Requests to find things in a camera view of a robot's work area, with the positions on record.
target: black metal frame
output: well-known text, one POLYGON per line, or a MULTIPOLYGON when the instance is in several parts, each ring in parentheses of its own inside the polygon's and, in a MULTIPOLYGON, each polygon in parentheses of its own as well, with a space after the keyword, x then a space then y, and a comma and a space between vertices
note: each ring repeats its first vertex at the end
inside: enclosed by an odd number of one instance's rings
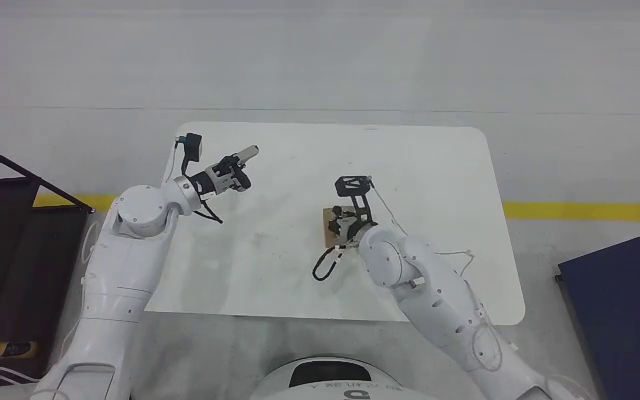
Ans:
POLYGON ((9 160, 7 157, 5 157, 3 155, 0 155, 0 163, 6 165, 7 167, 11 168, 12 170, 22 174, 23 176, 25 176, 25 177, 27 177, 29 179, 33 179, 40 186, 44 186, 45 188, 51 190, 53 193, 57 194, 58 196, 62 197, 63 199, 68 200, 71 203, 75 204, 76 206, 82 208, 83 210, 85 210, 89 214, 93 214, 96 211, 90 205, 78 200, 77 198, 73 197, 69 193, 67 193, 64 190, 58 188, 57 186, 47 182, 46 180, 42 179, 38 175, 34 174, 33 172, 29 171, 26 168, 21 167, 20 165, 18 165, 15 162, 9 160))

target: black cable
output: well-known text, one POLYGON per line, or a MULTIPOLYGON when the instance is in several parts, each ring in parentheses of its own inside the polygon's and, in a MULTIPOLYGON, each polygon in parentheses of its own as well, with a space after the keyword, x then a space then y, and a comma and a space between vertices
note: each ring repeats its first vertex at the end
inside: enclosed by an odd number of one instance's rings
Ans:
POLYGON ((212 221, 216 221, 219 224, 222 223, 222 220, 220 219, 220 217, 218 217, 216 215, 216 213, 214 213, 213 210, 211 210, 211 208, 209 208, 209 205, 204 200, 200 200, 200 203, 202 204, 204 209, 209 212, 210 215, 205 215, 205 214, 201 213, 200 211, 194 211, 193 212, 194 214, 199 215, 202 218, 206 218, 206 219, 210 219, 212 221))
MULTIPOLYGON (((346 249, 346 246, 339 246, 338 248, 346 249)), ((329 268, 329 271, 324 276, 318 276, 318 274, 316 273, 318 271, 318 267, 320 267, 320 264, 322 264, 324 259, 333 250, 335 250, 335 247, 329 247, 327 250, 325 250, 325 252, 322 253, 322 255, 320 256, 320 258, 318 258, 318 261, 316 262, 316 266, 313 267, 313 271, 311 272, 311 275, 313 275, 313 279, 317 280, 318 282, 324 281, 329 277, 329 275, 331 275, 331 273, 333 272, 333 269, 336 267, 336 265, 338 265, 338 261, 340 261, 340 258, 342 257, 343 253, 338 253, 338 257, 336 257, 336 259, 331 263, 331 268, 329 268)))

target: white cable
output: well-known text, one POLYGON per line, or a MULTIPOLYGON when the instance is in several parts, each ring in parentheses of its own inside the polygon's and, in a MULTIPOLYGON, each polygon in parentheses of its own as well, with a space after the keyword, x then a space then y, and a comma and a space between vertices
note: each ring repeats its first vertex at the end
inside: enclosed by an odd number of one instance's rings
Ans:
POLYGON ((471 252, 471 249, 467 249, 465 251, 448 251, 448 252, 438 252, 438 251, 434 251, 434 253, 439 254, 441 256, 452 256, 454 254, 464 254, 467 257, 469 257, 469 261, 464 265, 464 267, 462 267, 462 271, 460 271, 460 276, 462 276, 462 274, 464 274, 464 271, 467 270, 467 267, 469 265, 471 265, 471 263, 473 262, 473 260, 476 259, 476 255, 473 254, 473 252, 471 252))
POLYGON ((173 174, 173 166, 176 163, 176 150, 178 149, 178 143, 173 146, 173 157, 171 157, 171 168, 169 169, 169 175, 167 175, 167 179, 164 180, 164 183, 167 183, 173 174))
POLYGON ((71 337, 71 334, 75 332, 76 328, 80 324, 80 319, 82 318, 82 312, 84 311, 84 297, 85 297, 85 291, 87 287, 86 275, 80 279, 80 285, 82 285, 82 298, 80 299, 80 314, 78 314, 78 319, 76 319, 76 322, 73 324, 71 329, 69 329, 69 332, 67 332, 64 339, 62 340, 62 344, 60 345, 60 356, 58 357, 58 361, 62 359, 62 356, 64 355, 64 352, 65 352, 64 346, 67 344, 67 340, 69 340, 69 338, 71 337))
POLYGON ((20 385, 20 382, 16 382, 16 381, 14 381, 13 379, 9 379, 9 378, 7 378, 6 376, 1 376, 1 375, 0 375, 0 379, 1 379, 1 380, 3 380, 3 381, 7 381, 7 382, 9 382, 9 383, 10 383, 10 384, 12 384, 12 385, 20 385))
POLYGON ((14 371, 14 370, 12 370, 10 368, 0 367, 0 371, 8 372, 8 373, 13 374, 15 376, 19 376, 20 378, 22 378, 24 380, 27 380, 27 381, 30 381, 30 382, 40 382, 40 379, 32 378, 32 377, 27 376, 27 375, 25 375, 23 373, 20 373, 18 371, 14 371))
POLYGON ((95 227, 96 225, 98 225, 98 221, 93 221, 93 223, 91 225, 89 225, 89 229, 87 229, 87 233, 84 234, 84 240, 82 241, 82 252, 80 253, 80 259, 82 260, 83 264, 86 264, 89 262, 89 259, 91 258, 91 254, 93 254, 93 246, 91 246, 91 248, 89 249, 89 254, 87 255, 87 257, 85 258, 85 253, 86 253, 86 249, 87 249, 87 239, 89 238, 89 234, 91 233, 91 230, 93 229, 93 227, 95 227))
POLYGON ((593 400, 593 396, 591 396, 591 393, 587 390, 587 388, 585 388, 584 386, 582 386, 578 382, 574 381, 573 379, 569 378, 568 376, 559 375, 559 374, 545 375, 545 377, 544 377, 544 387, 545 387, 545 390, 546 390, 547 394, 549 394, 551 392, 551 390, 549 389, 549 380, 558 381, 558 378, 560 378, 559 380, 564 380, 565 383, 569 382, 575 388, 580 389, 580 391, 582 391, 582 394, 587 395, 587 397, 586 397, 587 400, 593 400))
POLYGON ((62 397, 64 400, 71 400, 71 398, 69 397, 69 395, 67 395, 65 392, 63 392, 62 390, 58 390, 58 389, 40 389, 40 390, 36 390, 35 392, 31 393, 27 399, 32 398, 33 396, 40 394, 40 393, 53 393, 53 397, 55 398, 56 395, 59 395, 60 397, 62 397))
POLYGON ((391 211, 391 209, 389 208, 389 206, 387 205, 387 202, 384 201, 384 199, 382 198, 382 196, 380 196, 380 192, 378 192, 378 189, 376 189, 375 186, 373 186, 373 184, 371 185, 371 187, 373 188, 373 191, 376 192, 376 195, 378 196, 378 198, 380 199, 380 201, 382 202, 382 204, 384 205, 384 208, 387 209, 387 211, 389 212, 389 215, 391 215, 391 222, 393 222, 394 225, 396 225, 398 228, 400 228, 400 230, 402 231, 402 233, 404 233, 406 236, 409 236, 409 234, 407 233, 407 231, 404 230, 404 228, 402 227, 402 225, 400 225, 400 223, 398 222, 398 220, 396 219, 395 215, 393 215, 393 211, 391 211))
MULTIPOLYGON (((404 233, 406 236, 409 236, 407 231, 404 230, 402 225, 400 225, 400 223, 396 219, 396 216, 393 215, 393 211, 391 211, 391 208, 389 208, 389 206, 387 205, 387 202, 384 201, 384 199, 380 195, 380 192, 378 192, 378 189, 376 189, 376 187, 373 185, 373 181, 371 180, 371 177, 369 177, 369 182, 371 183, 371 187, 373 188, 373 191, 376 192, 376 196, 378 196, 378 198, 380 199, 380 201, 384 205, 384 208, 386 208, 387 211, 389 212, 389 215, 391 215, 391 222, 393 222, 394 225, 396 225, 398 228, 400 228, 402 233, 404 233)), ((467 257, 469 257, 469 262, 467 262, 467 264, 465 264, 465 266, 462 267, 462 271, 460 271, 460 276, 462 276, 462 274, 464 274, 464 272, 467 270, 467 267, 469 267, 469 265, 471 265, 473 260, 476 258, 475 254, 473 254, 471 252, 471 249, 467 249, 465 251, 434 252, 434 253, 439 254, 439 255, 443 255, 443 256, 450 256, 450 255, 454 255, 454 254, 465 254, 467 257)))

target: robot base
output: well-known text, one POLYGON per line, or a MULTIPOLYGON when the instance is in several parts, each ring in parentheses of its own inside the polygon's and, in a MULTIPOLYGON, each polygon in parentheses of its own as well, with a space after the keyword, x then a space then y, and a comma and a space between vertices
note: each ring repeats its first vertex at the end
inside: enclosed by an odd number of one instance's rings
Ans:
POLYGON ((361 361, 341 357, 310 357, 292 361, 265 376, 250 400, 261 400, 306 383, 359 380, 399 386, 385 372, 361 361))

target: dark blue panel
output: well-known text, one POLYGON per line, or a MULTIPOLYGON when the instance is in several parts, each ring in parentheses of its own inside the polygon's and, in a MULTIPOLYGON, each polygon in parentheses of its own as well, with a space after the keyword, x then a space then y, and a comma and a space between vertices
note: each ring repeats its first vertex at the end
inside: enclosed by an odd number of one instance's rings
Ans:
POLYGON ((640 238, 559 267, 608 399, 640 399, 640 238))

